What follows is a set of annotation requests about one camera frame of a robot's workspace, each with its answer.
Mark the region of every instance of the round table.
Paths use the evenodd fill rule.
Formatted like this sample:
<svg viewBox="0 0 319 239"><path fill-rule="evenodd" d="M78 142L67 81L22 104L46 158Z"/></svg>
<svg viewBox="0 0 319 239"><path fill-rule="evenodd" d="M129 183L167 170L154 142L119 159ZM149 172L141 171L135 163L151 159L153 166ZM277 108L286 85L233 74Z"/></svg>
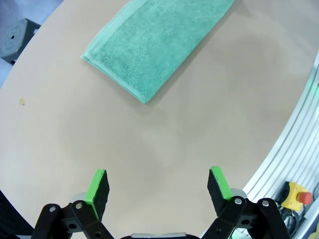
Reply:
<svg viewBox="0 0 319 239"><path fill-rule="evenodd" d="M34 226L105 168L115 238L200 235L216 217L210 166L243 188L285 126L318 47L319 5L237 0L143 105L80 59L125 3L65 0L23 51L0 89L0 188Z"/></svg>

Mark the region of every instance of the floor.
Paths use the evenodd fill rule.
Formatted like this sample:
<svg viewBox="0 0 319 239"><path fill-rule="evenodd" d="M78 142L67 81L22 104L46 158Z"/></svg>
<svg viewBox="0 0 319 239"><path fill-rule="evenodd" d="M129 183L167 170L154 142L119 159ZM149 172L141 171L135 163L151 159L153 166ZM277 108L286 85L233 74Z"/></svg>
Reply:
<svg viewBox="0 0 319 239"><path fill-rule="evenodd" d="M14 22L28 18L40 25L53 13L63 0L1 0L0 35ZM12 66L0 59L0 87L6 80Z"/></svg>

